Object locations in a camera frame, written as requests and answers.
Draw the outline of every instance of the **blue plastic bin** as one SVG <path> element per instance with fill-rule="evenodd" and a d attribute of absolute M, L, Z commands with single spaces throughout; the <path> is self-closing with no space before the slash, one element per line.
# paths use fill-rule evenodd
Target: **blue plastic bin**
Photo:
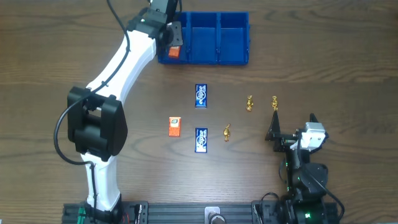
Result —
<path fill-rule="evenodd" d="M 245 65 L 249 62 L 248 12 L 183 12 L 180 58 L 169 58 L 169 49 L 158 55 L 164 64 Z"/>

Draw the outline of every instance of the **wooden surface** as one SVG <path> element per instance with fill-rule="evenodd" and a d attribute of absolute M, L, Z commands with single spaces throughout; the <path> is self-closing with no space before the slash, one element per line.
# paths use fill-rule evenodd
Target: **wooden surface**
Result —
<path fill-rule="evenodd" d="M 127 22 L 145 0 L 117 0 Z M 343 223 L 398 222 L 398 2 L 396 0 L 185 0 L 186 11 L 249 11 L 245 67 L 151 62 L 125 106 L 129 137 L 118 163 L 124 200 L 250 202 L 285 193 L 283 154 L 264 141 L 279 99 L 282 131 L 314 112 L 330 134 L 312 160 L 329 167 Z M 118 49 L 122 32 L 105 1 L 0 1 L 0 219 L 60 223 L 63 203 L 87 196 L 83 167 L 53 148 L 73 85 L 85 86 Z M 209 106 L 193 107 L 196 83 Z M 247 113 L 247 95 L 254 108 Z M 168 137 L 169 116 L 182 136 Z M 230 142 L 223 129 L 231 123 Z M 194 129 L 209 129 L 208 154 Z M 60 132 L 65 154 L 78 159 Z"/>

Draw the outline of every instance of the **blue candy wrapper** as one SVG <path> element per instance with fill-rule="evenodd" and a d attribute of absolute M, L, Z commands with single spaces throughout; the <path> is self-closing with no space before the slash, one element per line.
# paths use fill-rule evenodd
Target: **blue candy wrapper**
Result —
<path fill-rule="evenodd" d="M 195 152 L 207 153 L 207 128 L 196 128 Z"/>
<path fill-rule="evenodd" d="M 197 84 L 196 98 L 196 108 L 207 107 L 207 84 Z"/>

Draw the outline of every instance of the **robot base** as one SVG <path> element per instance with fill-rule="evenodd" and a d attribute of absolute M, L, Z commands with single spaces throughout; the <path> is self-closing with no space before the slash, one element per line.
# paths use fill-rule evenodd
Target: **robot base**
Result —
<path fill-rule="evenodd" d="M 260 201 L 253 201 L 252 203 L 148 203 L 143 201 L 136 202 L 122 202 L 124 208 L 124 223 L 135 223 L 136 214 L 134 207 L 137 204 L 142 205 L 142 211 L 139 216 L 139 224 L 147 223 L 205 223 L 205 208 L 219 207 L 221 214 L 225 217 L 227 223 L 245 223 L 245 224 L 262 224 L 254 211 L 254 207 L 260 205 Z M 80 204 L 65 204 L 63 207 L 62 223 L 64 224 L 89 224 L 91 218 L 86 217 L 83 208 L 83 203 Z M 276 201 L 263 201 L 264 214 L 262 219 L 263 224 L 285 224 L 277 220 L 275 211 Z M 328 211 L 329 224 L 335 222 L 338 216 L 336 203 L 325 203 Z"/>

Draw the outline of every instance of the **orange box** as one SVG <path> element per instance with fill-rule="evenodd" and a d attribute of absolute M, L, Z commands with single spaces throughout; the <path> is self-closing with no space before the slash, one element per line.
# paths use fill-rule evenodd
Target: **orange box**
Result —
<path fill-rule="evenodd" d="M 180 51 L 181 51 L 181 46 L 176 46 L 176 47 L 170 47 L 169 49 L 169 57 L 170 58 L 180 58 Z"/>
<path fill-rule="evenodd" d="M 180 137 L 181 134 L 181 118 L 169 117 L 169 136 Z"/>

